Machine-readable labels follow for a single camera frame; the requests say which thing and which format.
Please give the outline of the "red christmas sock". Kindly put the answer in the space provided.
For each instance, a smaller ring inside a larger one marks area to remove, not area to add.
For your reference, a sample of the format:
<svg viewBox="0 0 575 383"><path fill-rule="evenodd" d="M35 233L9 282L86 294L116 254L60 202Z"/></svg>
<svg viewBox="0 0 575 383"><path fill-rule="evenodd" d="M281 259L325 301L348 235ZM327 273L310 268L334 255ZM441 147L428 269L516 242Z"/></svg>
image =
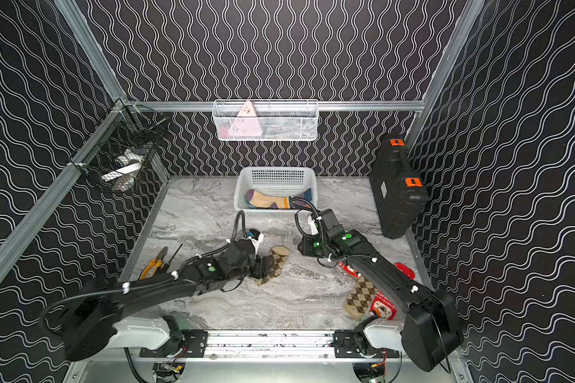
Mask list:
<svg viewBox="0 0 575 383"><path fill-rule="evenodd" d="M395 266L402 271L409 279L415 279L415 272L402 263L396 263ZM398 310L380 290L376 292L375 298L369 307L369 312L376 317L385 320L392 320L398 314Z"/></svg>
<svg viewBox="0 0 575 383"><path fill-rule="evenodd" d="M352 267L346 265L346 263L343 262L338 262L338 266L343 269L346 273L348 273L350 276L359 279L362 275L359 273L359 271L356 271L355 269L353 269Z"/></svg>

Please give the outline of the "beige argyle sock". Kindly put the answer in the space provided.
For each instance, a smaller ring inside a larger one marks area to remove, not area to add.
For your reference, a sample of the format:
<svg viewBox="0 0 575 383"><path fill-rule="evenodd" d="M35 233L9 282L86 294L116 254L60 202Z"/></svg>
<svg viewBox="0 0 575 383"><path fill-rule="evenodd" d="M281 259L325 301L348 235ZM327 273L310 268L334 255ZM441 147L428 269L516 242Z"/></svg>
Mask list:
<svg viewBox="0 0 575 383"><path fill-rule="evenodd" d="M282 274L283 267L287 262L287 259L290 255L290 250L284 246L275 246L272 247L269 251L269 254L264 257L265 263L268 263L268 259L272 259L272 263L269 267L266 268L268 273L262 279L257 280L257 285L262 286L267 282L270 282L272 279L279 277Z"/></svg>
<svg viewBox="0 0 575 383"><path fill-rule="evenodd" d="M370 312L376 294L374 284L362 276L348 294L343 308L353 319L359 321Z"/></svg>

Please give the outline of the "cream purple striped sock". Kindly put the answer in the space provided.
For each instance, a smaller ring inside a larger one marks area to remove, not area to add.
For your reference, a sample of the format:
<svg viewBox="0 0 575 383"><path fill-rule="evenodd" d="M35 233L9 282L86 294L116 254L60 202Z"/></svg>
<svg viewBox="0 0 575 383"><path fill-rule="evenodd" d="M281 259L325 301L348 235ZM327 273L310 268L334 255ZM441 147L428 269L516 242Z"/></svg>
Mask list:
<svg viewBox="0 0 575 383"><path fill-rule="evenodd" d="M256 208L294 210L301 207L309 207L303 201L305 199L309 202L312 201L312 190L308 188L297 196L267 196L259 191L250 189L245 194L245 199L252 207Z"/></svg>

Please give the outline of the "white plastic basket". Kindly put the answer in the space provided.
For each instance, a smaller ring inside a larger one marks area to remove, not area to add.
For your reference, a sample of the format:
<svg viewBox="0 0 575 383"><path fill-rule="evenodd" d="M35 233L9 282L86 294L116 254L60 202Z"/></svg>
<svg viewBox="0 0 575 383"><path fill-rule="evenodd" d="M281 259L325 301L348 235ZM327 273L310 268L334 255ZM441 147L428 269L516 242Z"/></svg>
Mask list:
<svg viewBox="0 0 575 383"><path fill-rule="evenodd" d="M245 199L248 190L254 189L267 196L297 196L308 188L312 190L313 204L318 204L316 173L303 167L247 167L241 170L236 182L233 206L243 211L247 218L284 218L297 213L294 210L263 209L252 207Z"/></svg>

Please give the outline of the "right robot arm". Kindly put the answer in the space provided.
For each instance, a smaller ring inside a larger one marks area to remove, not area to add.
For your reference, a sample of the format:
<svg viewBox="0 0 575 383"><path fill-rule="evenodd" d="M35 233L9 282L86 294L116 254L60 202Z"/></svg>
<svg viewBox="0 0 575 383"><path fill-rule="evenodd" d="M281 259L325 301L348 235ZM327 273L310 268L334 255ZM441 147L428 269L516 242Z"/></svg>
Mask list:
<svg viewBox="0 0 575 383"><path fill-rule="evenodd" d="M346 231L331 209L319 211L306 204L303 210L311 214L312 229L310 234L301 232L301 254L351 266L401 309L405 314L399 332L402 349L418 368L430 372L461 346L461 321L450 294L410 279L364 235Z"/></svg>

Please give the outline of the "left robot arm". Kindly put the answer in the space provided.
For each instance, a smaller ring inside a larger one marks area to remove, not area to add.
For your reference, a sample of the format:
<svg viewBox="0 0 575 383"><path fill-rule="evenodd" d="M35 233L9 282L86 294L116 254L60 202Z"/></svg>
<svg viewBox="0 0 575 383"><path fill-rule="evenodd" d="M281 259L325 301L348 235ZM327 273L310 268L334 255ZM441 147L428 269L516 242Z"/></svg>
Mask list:
<svg viewBox="0 0 575 383"><path fill-rule="evenodd" d="M105 349L118 335L117 323L152 306L222 290L231 281L265 279L275 266L257 254L257 241L238 239L209 255L194 256L179 269L64 298L38 316L44 332L62 342L65 359L78 362Z"/></svg>

